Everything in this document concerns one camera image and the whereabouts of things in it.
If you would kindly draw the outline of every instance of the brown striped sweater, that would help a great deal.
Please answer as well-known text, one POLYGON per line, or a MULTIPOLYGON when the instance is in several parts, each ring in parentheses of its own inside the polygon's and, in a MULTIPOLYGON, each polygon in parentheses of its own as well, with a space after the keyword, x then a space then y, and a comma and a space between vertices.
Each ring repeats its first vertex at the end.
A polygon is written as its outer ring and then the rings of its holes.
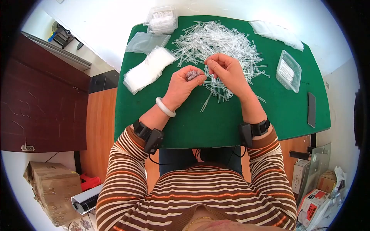
POLYGON ((275 130, 248 150, 252 182, 201 162, 164 174, 148 193, 143 146, 130 127, 114 143, 96 207, 99 231, 182 230, 200 205, 220 220, 296 228, 296 202, 275 130))

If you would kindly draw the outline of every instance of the green felt tabletop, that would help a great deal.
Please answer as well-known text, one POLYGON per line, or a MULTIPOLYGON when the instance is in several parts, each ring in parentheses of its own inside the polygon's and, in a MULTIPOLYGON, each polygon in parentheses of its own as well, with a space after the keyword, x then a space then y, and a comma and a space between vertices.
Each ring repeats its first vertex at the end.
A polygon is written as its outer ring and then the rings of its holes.
MULTIPOLYGON (((171 43, 180 35, 182 29, 194 25, 194 21, 220 20, 229 29, 249 34, 248 39, 254 40, 257 51, 262 52, 264 60, 259 65, 267 64, 265 75, 252 80, 254 93, 266 100, 261 103, 266 114, 274 125, 279 140, 308 135, 330 128, 329 103, 322 76, 310 48, 304 44, 302 51, 286 46, 281 41, 263 38, 253 33, 247 21, 217 16, 183 16, 179 17, 179 26, 171 35, 166 48, 176 49, 171 43), (282 50, 287 51, 301 66, 302 78, 299 93, 286 90, 276 79, 276 68, 282 50), (307 93, 316 97, 316 127, 307 124, 307 93)), ((129 41, 136 32, 146 32, 147 27, 141 25, 132 28, 129 41)), ((167 91, 172 73, 179 70, 179 60, 167 66, 162 76, 154 83, 146 86, 136 95, 123 85, 124 74, 146 58, 143 53, 126 52, 122 62, 118 82, 115 109, 115 140, 125 129, 155 104, 156 97, 163 97, 167 91)), ((204 64, 197 67, 204 69, 204 64)), ((165 148, 199 148, 240 145, 237 125, 243 122, 240 101, 233 96, 229 102, 218 103, 217 97, 211 97, 204 112, 200 110, 210 91, 203 86, 196 87, 189 98, 176 110, 176 116, 170 118, 163 132, 165 134, 161 147, 165 148)))

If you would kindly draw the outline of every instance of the black wrist sensor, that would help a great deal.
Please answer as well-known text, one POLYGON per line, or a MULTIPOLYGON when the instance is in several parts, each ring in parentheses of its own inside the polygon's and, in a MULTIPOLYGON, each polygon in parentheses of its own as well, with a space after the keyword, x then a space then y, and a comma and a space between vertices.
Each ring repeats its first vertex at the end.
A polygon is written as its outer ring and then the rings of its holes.
POLYGON ((244 147, 252 147, 252 138, 265 134, 270 127, 269 119, 257 124, 242 123, 238 125, 240 143, 244 147))
POLYGON ((145 141, 144 152, 154 154, 162 143, 164 132, 158 129, 150 129, 139 120, 133 123, 135 134, 145 141))

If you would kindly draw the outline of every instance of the bangle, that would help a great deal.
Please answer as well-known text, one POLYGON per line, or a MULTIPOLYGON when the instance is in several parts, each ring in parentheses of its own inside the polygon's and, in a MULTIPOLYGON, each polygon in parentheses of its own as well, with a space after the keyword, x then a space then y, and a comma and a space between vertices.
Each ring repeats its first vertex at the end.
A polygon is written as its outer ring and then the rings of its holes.
POLYGON ((162 103, 162 98, 161 97, 157 97, 155 99, 155 102, 157 103, 158 107, 166 114, 168 115, 169 117, 175 117, 176 115, 176 112, 173 112, 171 111, 170 109, 168 109, 163 103, 162 103))

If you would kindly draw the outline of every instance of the hand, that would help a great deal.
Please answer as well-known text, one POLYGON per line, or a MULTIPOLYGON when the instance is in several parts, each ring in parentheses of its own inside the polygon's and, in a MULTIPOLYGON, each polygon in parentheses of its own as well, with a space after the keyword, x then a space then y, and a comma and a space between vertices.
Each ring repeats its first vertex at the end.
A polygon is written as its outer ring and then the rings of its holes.
POLYGON ((208 57, 204 64, 208 66, 209 73, 213 74, 214 78, 219 77, 237 97, 243 98, 246 93, 252 91, 237 59, 218 53, 208 57))
POLYGON ((171 111, 178 109, 182 103, 189 97, 191 91, 196 86, 201 86, 206 80, 204 72, 194 66, 186 66, 172 74, 168 85, 167 93, 162 99, 162 103, 171 111), (202 74, 190 81, 186 81, 186 74, 189 71, 200 71, 202 74))

